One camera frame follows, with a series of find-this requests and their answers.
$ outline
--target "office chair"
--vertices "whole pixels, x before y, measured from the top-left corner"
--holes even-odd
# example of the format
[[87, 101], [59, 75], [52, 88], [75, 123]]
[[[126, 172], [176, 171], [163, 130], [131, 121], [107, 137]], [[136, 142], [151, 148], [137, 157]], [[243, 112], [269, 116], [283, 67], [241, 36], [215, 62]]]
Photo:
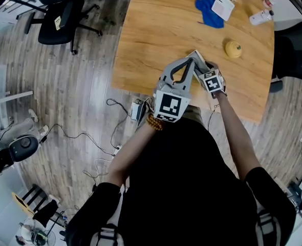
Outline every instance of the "office chair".
[[[25, 34], [29, 33], [32, 24], [42, 24], [38, 41], [44, 45], [59, 45], [70, 42], [70, 51], [73, 55], [77, 54], [74, 50], [74, 38], [77, 27], [93, 31], [97, 36], [102, 36], [102, 32], [79, 22], [83, 18], [88, 18], [88, 13], [98, 5], [93, 5], [87, 11], [82, 12], [84, 0], [40, 0], [44, 5], [48, 5], [47, 10], [40, 10], [45, 13], [44, 18], [34, 18], [35, 12], [32, 12], [25, 26]], [[55, 20], [61, 17], [58, 30]]]
[[[302, 79], [302, 22], [282, 31], [275, 31], [272, 79], [292, 76]], [[281, 80], [271, 83], [270, 92], [283, 88]]]
[[38, 139], [34, 135], [23, 135], [14, 139], [7, 147], [0, 147], [0, 173], [15, 162], [32, 156], [38, 149]]

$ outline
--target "wire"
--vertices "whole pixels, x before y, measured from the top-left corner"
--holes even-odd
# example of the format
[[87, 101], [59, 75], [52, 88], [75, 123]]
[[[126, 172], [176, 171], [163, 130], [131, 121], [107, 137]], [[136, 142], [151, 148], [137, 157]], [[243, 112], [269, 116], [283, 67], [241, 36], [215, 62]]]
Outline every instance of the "wire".
[[144, 102], [145, 103], [147, 103], [148, 104], [148, 107], [149, 107], [149, 109], [151, 109], [152, 110], [152, 112], [154, 112], [154, 109], [153, 109], [153, 107], [152, 107], [152, 104], [151, 104], [151, 100], [152, 100], [152, 104], [153, 104], [153, 99], [152, 98], [150, 98], [150, 97], [148, 97]]
[[12, 128], [13, 124], [14, 124], [14, 121], [11, 121], [11, 123], [6, 128], [2, 129], [2, 130], [5, 130], [5, 129], [7, 129], [7, 130], [2, 134], [0, 141], [3, 138], [4, 134], [6, 134]]
[[79, 211], [79, 206], [74, 205], [73, 208], [66, 208], [65, 210], [63, 210], [63, 211], [60, 212], [60, 215], [63, 215], [66, 210], [78, 210]]
[[209, 132], [209, 126], [210, 126], [210, 121], [211, 121], [212, 115], [214, 114], [214, 112], [215, 112], [215, 110], [216, 110], [217, 107], [219, 107], [219, 104], [213, 106], [213, 111], [212, 111], [212, 113], [211, 113], [211, 115], [209, 117], [209, 120], [208, 120], [208, 132]]
[[76, 138], [78, 138], [78, 137], [81, 136], [81, 135], [87, 136], [87, 137], [91, 140], [91, 142], [92, 142], [97, 148], [99, 148], [103, 153], [108, 154], [108, 155], [111, 155], [111, 156], [114, 156], [113, 154], [106, 152], [103, 148], [101, 148], [99, 145], [97, 145], [97, 143], [95, 142], [94, 138], [93, 138], [90, 134], [85, 133], [85, 132], [82, 132], [82, 133], [80, 133], [80, 134], [79, 134], [78, 136], [76, 136], [76, 137], [71, 137], [71, 136], [69, 136], [69, 135], [64, 131], [63, 127], [62, 127], [61, 125], [59, 125], [58, 123], [54, 124], [54, 125], [51, 127], [51, 129], [49, 130], [49, 132], [46, 134], [46, 136], [45, 136], [44, 138], [47, 138], [47, 137], [48, 137], [48, 135], [50, 134], [51, 130], [52, 130], [55, 126], [60, 127], [60, 128], [62, 129], [64, 135], [65, 135], [67, 138], [76, 139]]
[[112, 144], [112, 139], [113, 139], [113, 137], [114, 137], [114, 134], [115, 134], [115, 132], [116, 132], [116, 129], [119, 127], [120, 124], [122, 124], [122, 123], [124, 123], [124, 122], [126, 121], [127, 117], [131, 117], [131, 116], [129, 115], [127, 109], [126, 109], [121, 103], [117, 102], [117, 101], [114, 100], [113, 98], [108, 98], [108, 99], [106, 100], [106, 104], [107, 104], [108, 106], [120, 105], [121, 108], [123, 109], [123, 111], [126, 113], [125, 118], [124, 118], [123, 120], [121, 120], [121, 121], [115, 126], [115, 129], [114, 129], [114, 131], [113, 131], [113, 133], [112, 133], [112, 135], [111, 135], [110, 144], [111, 144], [111, 146], [113, 146], [115, 149], [117, 149], [117, 147], [115, 147], [115, 146]]
[[96, 158], [96, 159], [94, 159], [94, 166], [95, 166], [96, 172], [97, 172], [97, 174], [98, 174], [98, 175], [96, 175], [95, 177], [94, 177], [90, 172], [88, 172], [87, 170], [83, 170], [83, 171], [82, 171], [86, 176], [88, 176], [88, 177], [90, 177], [90, 178], [92, 178], [92, 179], [94, 180], [94, 183], [95, 183], [96, 186], [98, 186], [98, 185], [100, 184], [100, 176], [105, 176], [105, 175], [107, 175], [107, 173], [105, 173], [105, 174], [100, 174], [100, 172], [99, 172], [99, 170], [98, 170], [98, 167], [96, 166], [96, 161], [97, 161], [98, 159], [104, 160], [104, 161], [108, 161], [108, 162], [111, 162], [111, 160], [107, 160], [107, 159], [104, 159], [104, 158]]
[[0, 141], [3, 138], [3, 136], [12, 128], [13, 123], [14, 123], [14, 121], [11, 121], [11, 123], [6, 127], [8, 129], [2, 134]]

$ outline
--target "white box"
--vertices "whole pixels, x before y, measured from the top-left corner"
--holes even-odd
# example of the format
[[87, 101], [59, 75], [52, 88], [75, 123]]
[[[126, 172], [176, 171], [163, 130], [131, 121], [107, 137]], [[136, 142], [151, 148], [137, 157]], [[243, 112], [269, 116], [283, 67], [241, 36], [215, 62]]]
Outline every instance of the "white box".
[[211, 9], [223, 20], [228, 21], [235, 4], [231, 0], [215, 0]]
[[223, 88], [221, 75], [218, 69], [212, 69], [210, 72], [200, 75], [199, 79], [203, 82], [205, 89], [209, 93]]
[[187, 97], [157, 90], [154, 117], [176, 122], [182, 117], [190, 100]]

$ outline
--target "power strip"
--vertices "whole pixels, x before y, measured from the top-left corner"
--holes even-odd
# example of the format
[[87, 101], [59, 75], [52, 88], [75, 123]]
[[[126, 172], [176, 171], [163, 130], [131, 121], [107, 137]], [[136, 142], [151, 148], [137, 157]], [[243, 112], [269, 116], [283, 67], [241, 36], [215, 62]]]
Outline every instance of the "power strip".
[[112, 159], [116, 156], [116, 154], [118, 153], [118, 151], [120, 151], [121, 148], [122, 148], [122, 145], [117, 146], [117, 148], [115, 149], [115, 152], [114, 152], [114, 156], [112, 156]]
[[132, 107], [131, 107], [131, 119], [138, 121], [140, 119], [141, 116], [141, 112], [142, 112], [142, 104], [137, 104], [135, 102], [132, 103]]

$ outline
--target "blue cloth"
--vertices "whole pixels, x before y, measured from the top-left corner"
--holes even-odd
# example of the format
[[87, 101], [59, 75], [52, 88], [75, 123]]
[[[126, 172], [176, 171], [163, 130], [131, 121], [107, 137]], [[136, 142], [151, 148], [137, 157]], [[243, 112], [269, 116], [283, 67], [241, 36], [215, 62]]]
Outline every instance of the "blue cloth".
[[196, 8], [202, 12], [203, 23], [210, 27], [223, 28], [224, 20], [212, 11], [215, 0], [196, 0]]

